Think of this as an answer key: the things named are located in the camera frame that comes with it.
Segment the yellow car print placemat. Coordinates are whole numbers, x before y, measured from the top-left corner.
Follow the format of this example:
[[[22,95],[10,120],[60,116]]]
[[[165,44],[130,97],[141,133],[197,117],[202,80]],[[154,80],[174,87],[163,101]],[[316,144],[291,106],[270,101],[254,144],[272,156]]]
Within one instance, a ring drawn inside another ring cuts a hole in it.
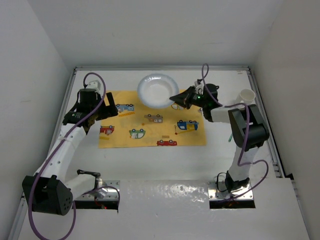
[[[100,149],[135,147],[205,146],[207,144],[201,109],[172,104],[149,108],[135,91],[113,91],[118,115],[100,123]]]

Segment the white round plate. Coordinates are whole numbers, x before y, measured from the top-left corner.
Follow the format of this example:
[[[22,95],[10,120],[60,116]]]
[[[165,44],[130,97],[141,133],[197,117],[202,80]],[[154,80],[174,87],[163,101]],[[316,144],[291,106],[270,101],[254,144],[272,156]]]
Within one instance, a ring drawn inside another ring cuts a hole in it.
[[[137,86],[140,101],[151,109],[168,108],[174,103],[170,97],[179,93],[180,89],[176,81],[163,73],[149,74]]]

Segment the white mug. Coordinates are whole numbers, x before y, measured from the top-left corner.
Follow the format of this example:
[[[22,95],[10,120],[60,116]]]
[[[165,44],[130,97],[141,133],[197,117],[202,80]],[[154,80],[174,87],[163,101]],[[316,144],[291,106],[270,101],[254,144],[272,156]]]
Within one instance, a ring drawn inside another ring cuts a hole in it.
[[[245,103],[247,105],[253,103],[255,101],[256,98],[256,93],[252,90],[252,89],[242,89],[236,99],[234,100],[235,104],[238,103]]]

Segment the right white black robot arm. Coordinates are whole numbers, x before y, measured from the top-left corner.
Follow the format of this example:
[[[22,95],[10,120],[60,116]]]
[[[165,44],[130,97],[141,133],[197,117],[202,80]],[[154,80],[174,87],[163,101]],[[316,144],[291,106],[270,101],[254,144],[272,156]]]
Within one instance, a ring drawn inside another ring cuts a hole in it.
[[[200,107],[204,118],[211,123],[230,125],[236,145],[233,162],[224,180],[225,188],[230,193],[249,183],[251,166],[265,162],[263,159],[255,160],[255,156],[269,139],[270,132],[256,104],[223,105],[218,101],[219,86],[206,83],[202,90],[199,86],[191,86],[169,99],[186,109]]]

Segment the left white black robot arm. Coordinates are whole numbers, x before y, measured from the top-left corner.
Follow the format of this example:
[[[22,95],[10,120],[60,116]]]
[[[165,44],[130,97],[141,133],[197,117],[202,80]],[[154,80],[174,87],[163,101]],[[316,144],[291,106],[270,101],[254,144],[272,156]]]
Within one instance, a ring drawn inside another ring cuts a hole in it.
[[[66,215],[78,197],[102,187],[98,172],[77,170],[77,176],[66,180],[67,170],[82,140],[96,121],[118,115],[111,92],[108,104],[93,88],[82,88],[77,101],[62,121],[59,137],[45,162],[33,176],[26,176],[22,188],[32,212]]]

